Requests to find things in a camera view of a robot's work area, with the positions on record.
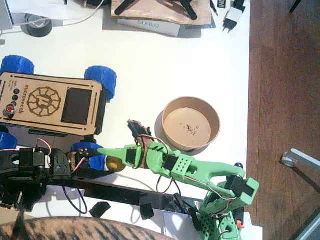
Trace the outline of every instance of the wooden floor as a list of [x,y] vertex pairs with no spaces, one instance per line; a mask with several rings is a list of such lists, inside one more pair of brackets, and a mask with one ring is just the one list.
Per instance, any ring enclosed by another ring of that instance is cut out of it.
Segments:
[[320,173],[280,164],[296,148],[320,160],[320,1],[252,0],[247,175],[260,183],[248,207],[264,240],[294,236],[320,207]]

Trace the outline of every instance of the white cable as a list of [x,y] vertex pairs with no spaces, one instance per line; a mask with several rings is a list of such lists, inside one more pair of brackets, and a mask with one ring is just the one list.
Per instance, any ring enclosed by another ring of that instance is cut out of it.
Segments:
[[[96,14],[96,12],[98,11],[98,9],[101,7],[101,5],[105,2],[105,0],[102,0],[101,3],[96,7],[96,9],[87,17],[83,18],[83,17],[78,17],[78,18],[70,18],[70,19],[65,19],[63,21],[75,21],[75,20],[80,20],[81,21],[78,21],[78,22],[74,22],[74,23],[70,23],[70,24],[66,24],[66,25],[63,25],[61,27],[64,27],[64,26],[70,26],[70,25],[76,25],[76,24],[80,24],[80,23],[83,23],[85,21],[87,21],[88,19],[90,19],[93,15]],[[45,21],[45,20],[62,20],[62,19],[57,19],[57,18],[42,18],[42,19],[38,19],[38,20],[35,20],[35,21],[30,21],[30,22],[24,22],[24,23],[18,23],[18,24],[15,24],[15,26],[23,26],[23,25],[29,25],[29,24],[34,24],[34,23],[37,23],[37,22],[41,22],[41,21]]]

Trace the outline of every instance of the wheel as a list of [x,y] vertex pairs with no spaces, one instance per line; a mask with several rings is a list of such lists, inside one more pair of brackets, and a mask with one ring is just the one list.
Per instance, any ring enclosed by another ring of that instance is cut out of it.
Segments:
[[[98,144],[94,144],[91,142],[78,142],[76,144],[73,144],[71,147],[71,151],[75,151],[77,149],[100,149],[102,146]],[[91,169],[95,169],[98,171],[103,171],[105,169],[106,165],[106,155],[99,155],[89,158],[89,164]]]
[[9,133],[0,132],[0,149],[16,149],[18,140]]
[[32,61],[23,56],[9,55],[2,60],[0,75],[3,72],[34,74],[35,65],[32,63]]
[[107,101],[115,96],[117,74],[106,66],[91,66],[84,73],[85,79],[95,80],[102,83],[107,93]]
[[42,16],[31,15],[31,14],[25,15],[24,21],[26,23],[37,21],[34,23],[30,23],[29,25],[26,25],[26,29],[31,36],[36,38],[42,38],[47,36],[49,33],[51,33],[52,27],[53,27],[52,21],[48,19],[43,21],[38,21],[41,19],[46,19],[46,18]]

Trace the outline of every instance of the cable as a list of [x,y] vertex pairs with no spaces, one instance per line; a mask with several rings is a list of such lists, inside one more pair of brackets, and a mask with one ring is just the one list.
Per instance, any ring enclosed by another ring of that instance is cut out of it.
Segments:
[[146,135],[146,134],[141,134],[141,135],[137,136],[136,138],[142,138],[142,137],[148,138],[148,139],[156,139],[156,140],[158,140],[160,143],[162,143],[165,146],[166,153],[167,154],[169,153],[169,149],[168,149],[167,145],[165,144],[165,142],[161,138],[154,137],[154,136],[149,136],[149,135]]
[[222,234],[225,234],[225,233],[228,233],[228,232],[229,232],[229,230],[225,230],[225,231],[220,232],[220,235],[219,235],[219,237],[218,237],[218,240],[221,238]]
[[162,176],[160,175],[160,177],[159,177],[159,179],[158,179],[158,182],[156,183],[156,192],[157,192],[158,194],[165,194],[165,193],[169,190],[169,188],[171,187],[172,182],[174,181],[174,179],[171,178],[171,182],[170,182],[168,188],[167,188],[164,192],[159,192],[159,191],[158,191],[158,186],[159,186],[159,183],[160,183],[160,179],[161,179],[161,178],[162,178]]
[[[193,179],[192,177],[189,177],[189,176],[184,176],[186,179],[189,179],[189,180],[191,180],[191,181],[193,181],[193,182],[196,182],[196,183],[199,183],[199,184],[204,184],[204,183],[202,183],[202,182],[200,182],[200,181],[198,181],[198,180],[196,180],[196,179]],[[236,197],[234,197],[234,198],[224,198],[223,196],[221,196],[217,191],[215,191],[215,190],[213,190],[211,187],[210,187],[210,183],[208,182],[207,184],[206,184],[209,188],[210,188],[210,190],[212,191],[212,192],[214,192],[215,194],[217,194],[221,199],[223,199],[223,200],[226,200],[226,201],[230,201],[230,200],[235,200],[236,199]]]
[[81,161],[79,162],[79,164],[75,167],[75,169],[73,170],[73,172],[72,172],[71,174],[73,174],[75,171],[77,171],[78,168],[80,167],[80,165],[81,165],[85,160],[86,160],[86,158],[83,157],[83,158],[81,159]]
[[37,142],[39,140],[44,142],[49,147],[50,152],[49,152],[48,156],[50,156],[50,154],[52,153],[52,147],[50,146],[50,144],[46,140],[44,140],[43,138],[37,138],[36,140],[37,140]]
[[2,150],[0,150],[0,152],[10,152],[10,151],[19,152],[20,150],[19,149],[2,149]]
[[66,199],[68,199],[69,203],[72,205],[72,207],[74,207],[75,210],[77,210],[81,214],[87,214],[88,213],[88,207],[87,207],[86,201],[84,199],[84,196],[82,196],[79,188],[77,188],[77,190],[78,190],[78,193],[80,194],[80,197],[81,197],[81,199],[82,199],[82,201],[84,203],[85,211],[81,211],[79,208],[76,207],[76,205],[74,205],[74,203],[71,201],[70,197],[68,196],[68,193],[66,191],[65,186],[62,186],[62,189],[64,191],[64,195],[65,195]]
[[228,201],[225,209],[222,209],[221,211],[218,211],[218,212],[212,214],[211,217],[213,218],[215,215],[219,215],[219,214],[222,214],[223,212],[225,212],[225,211],[229,208],[229,205],[230,205],[230,203],[231,203],[232,201],[233,201],[233,200]]
[[[65,20],[63,20],[63,21],[75,21],[75,20],[80,20],[80,19],[82,19],[81,21],[74,22],[74,23],[70,23],[70,24],[66,24],[66,25],[63,25],[63,26],[61,26],[61,27],[76,25],[76,24],[80,24],[80,23],[83,23],[83,22],[87,21],[87,20],[90,19],[93,15],[96,14],[96,12],[98,11],[98,9],[101,7],[101,5],[102,5],[104,2],[105,2],[105,0],[102,0],[101,3],[100,3],[100,4],[96,7],[96,9],[92,12],[92,14],[90,14],[89,16],[87,16],[87,17],[84,18],[84,19],[83,19],[83,17],[78,17],[78,18],[70,18],[70,19],[65,19]],[[18,23],[18,24],[15,24],[15,26],[29,25],[29,24],[34,24],[34,23],[41,22],[41,21],[46,21],[46,20],[61,20],[61,19],[57,19],[57,18],[42,18],[42,19],[38,19],[38,20],[35,20],[35,21]]]
[[178,186],[176,180],[173,179],[173,182],[174,182],[174,184],[176,185],[176,188],[179,190],[180,197],[182,197],[180,187]]

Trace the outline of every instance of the red wire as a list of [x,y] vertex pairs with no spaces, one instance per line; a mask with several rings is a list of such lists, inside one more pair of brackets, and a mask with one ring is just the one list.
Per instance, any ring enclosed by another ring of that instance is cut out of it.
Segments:
[[174,179],[173,179],[173,178],[171,178],[171,182],[170,182],[170,184],[169,184],[168,188],[167,188],[164,192],[159,192],[159,190],[158,190],[158,186],[159,186],[159,183],[160,183],[160,179],[161,179],[161,177],[162,177],[162,176],[160,176],[160,177],[159,177],[158,182],[156,183],[156,192],[157,192],[158,194],[165,194],[165,193],[169,190],[169,188],[171,187],[171,185],[172,185],[172,183],[173,183]]

